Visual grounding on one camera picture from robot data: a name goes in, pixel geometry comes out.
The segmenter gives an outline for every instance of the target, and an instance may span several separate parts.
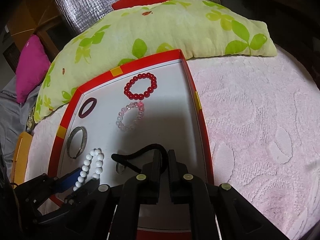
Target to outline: yellow green pillow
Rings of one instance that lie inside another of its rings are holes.
[[[186,59],[225,54],[275,56],[264,22],[206,0],[170,0],[113,11],[71,40],[41,86],[35,122],[71,100],[76,88],[124,63],[181,49]]]

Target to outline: gray cloth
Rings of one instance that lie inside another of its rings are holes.
[[[7,166],[9,179],[17,140],[20,133],[26,130],[28,115],[36,104],[39,89],[40,86],[36,87],[24,104],[18,104],[16,102],[16,76],[14,76],[0,91],[0,151],[2,151]]]

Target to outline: white beaded bracelet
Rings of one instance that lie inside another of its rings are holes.
[[[79,189],[82,186],[82,183],[84,183],[84,179],[87,176],[87,171],[89,171],[89,165],[91,163],[92,158],[96,156],[97,157],[97,161],[96,161],[96,168],[95,168],[95,173],[92,174],[92,178],[93,179],[99,179],[99,174],[102,173],[102,165],[103,165],[103,155],[101,154],[101,150],[100,149],[93,149],[90,151],[90,154],[87,154],[85,156],[85,160],[84,160],[84,165],[82,166],[82,171],[80,171],[80,176],[78,177],[78,181],[76,181],[76,185],[73,187],[73,191],[76,191],[77,189]]]
[[[122,123],[124,113],[129,111],[130,109],[133,109],[137,107],[138,108],[138,115],[137,119],[133,120],[132,124],[130,124],[128,127],[124,126]],[[125,107],[121,108],[121,111],[118,113],[117,121],[116,121],[116,126],[122,131],[128,131],[128,130],[133,130],[137,124],[137,121],[139,121],[143,117],[143,112],[144,112],[144,104],[140,102],[132,102],[129,105],[126,105]]]

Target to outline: white bead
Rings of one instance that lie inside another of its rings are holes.
[[[79,181],[80,183],[83,183],[83,182],[84,182],[84,178],[82,178],[81,176],[79,176],[79,177],[78,177],[78,181]]]
[[[101,153],[101,151],[100,151],[99,149],[95,149],[95,150],[94,150],[94,155],[95,155],[95,156],[97,156],[97,155],[100,154],[100,153]]]
[[[103,155],[102,154],[98,154],[97,155],[97,160],[98,161],[102,161],[103,160]]]
[[[87,176],[87,173],[85,171],[80,171],[80,176],[85,178]]]
[[[102,167],[102,161],[96,161],[96,166],[97,167]]]
[[[97,173],[92,174],[92,178],[99,179],[99,175]]]
[[[76,181],[76,187],[81,187],[82,183],[80,183],[79,181]]]
[[[96,167],[96,169],[94,170],[95,173],[97,174],[101,174],[102,173],[102,169],[99,167]]]
[[[90,165],[90,161],[89,160],[84,160],[83,164],[86,165],[86,166],[89,166]]]
[[[87,171],[89,170],[89,167],[88,167],[87,165],[83,165],[83,166],[82,166],[82,170],[85,171],[85,172],[87,172]]]

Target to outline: clear beaded bracelet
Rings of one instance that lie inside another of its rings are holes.
[[[138,115],[136,120],[133,120],[132,124],[130,124],[128,127],[124,126],[122,123],[124,113],[129,111],[130,109],[133,109],[137,107],[138,108]],[[116,126],[122,131],[128,131],[128,130],[133,130],[136,127],[137,122],[142,118],[144,112],[144,104],[139,101],[139,102],[132,102],[125,107],[121,108],[121,111],[118,113],[117,121],[116,121]]]

